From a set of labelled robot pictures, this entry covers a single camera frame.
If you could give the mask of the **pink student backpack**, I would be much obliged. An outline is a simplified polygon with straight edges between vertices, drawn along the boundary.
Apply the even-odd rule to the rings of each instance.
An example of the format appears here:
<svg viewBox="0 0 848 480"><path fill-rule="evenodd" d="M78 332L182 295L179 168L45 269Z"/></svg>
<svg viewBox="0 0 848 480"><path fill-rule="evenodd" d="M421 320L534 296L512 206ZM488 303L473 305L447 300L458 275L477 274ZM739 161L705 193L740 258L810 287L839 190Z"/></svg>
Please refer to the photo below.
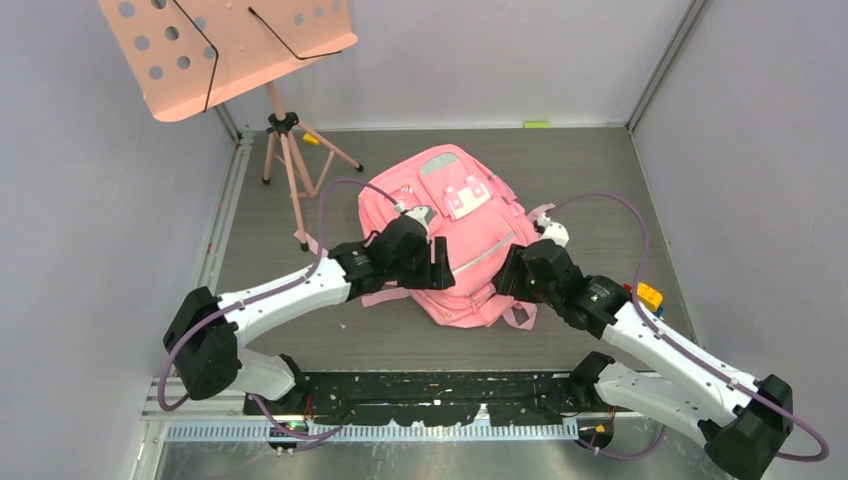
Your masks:
<svg viewBox="0 0 848 480"><path fill-rule="evenodd" d="M504 319L514 328L533 328L536 307L496 294L492 280L511 245L538 239L533 222L551 204L525 209L500 177L453 144L429 148L374 177L358 196L363 233L395 218L395 202L433 209L430 231L447 240L455 284L447 290L388 285L362 296L364 307L410 297L442 326L489 327Z"/></svg>

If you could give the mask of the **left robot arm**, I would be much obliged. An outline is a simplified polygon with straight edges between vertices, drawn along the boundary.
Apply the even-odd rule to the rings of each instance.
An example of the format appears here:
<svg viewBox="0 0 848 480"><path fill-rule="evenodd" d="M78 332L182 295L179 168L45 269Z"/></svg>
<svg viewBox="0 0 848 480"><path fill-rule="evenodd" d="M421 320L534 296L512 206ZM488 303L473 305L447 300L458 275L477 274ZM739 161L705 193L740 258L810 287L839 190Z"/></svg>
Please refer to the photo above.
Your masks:
<svg viewBox="0 0 848 480"><path fill-rule="evenodd" d="M163 336L165 371L177 372L185 400L227 390L267 399L280 412L298 412L307 398L294 362L259 354L248 345L262 334L309 312L380 291L389 283L407 290L446 290L455 284L447 240L433 236L429 207L406 210L369 240L330 249L315 263L265 284L214 295L190 291Z"/></svg>

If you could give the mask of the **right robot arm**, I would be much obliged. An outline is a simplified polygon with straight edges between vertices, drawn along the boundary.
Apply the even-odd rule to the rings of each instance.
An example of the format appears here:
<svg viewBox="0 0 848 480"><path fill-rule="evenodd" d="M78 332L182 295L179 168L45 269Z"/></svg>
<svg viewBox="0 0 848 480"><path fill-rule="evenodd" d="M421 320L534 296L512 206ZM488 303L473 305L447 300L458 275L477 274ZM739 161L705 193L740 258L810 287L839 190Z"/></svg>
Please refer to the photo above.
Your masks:
<svg viewBox="0 0 848 480"><path fill-rule="evenodd" d="M725 473L760 479L793 429L793 390L780 377L762 379L717 359L642 310L630 291L585 275L551 239L510 247L494 279L499 294L551 307L586 331L657 372L645 377L591 352L573 373L571 397L584 410L603 403L640 412L702 446Z"/></svg>

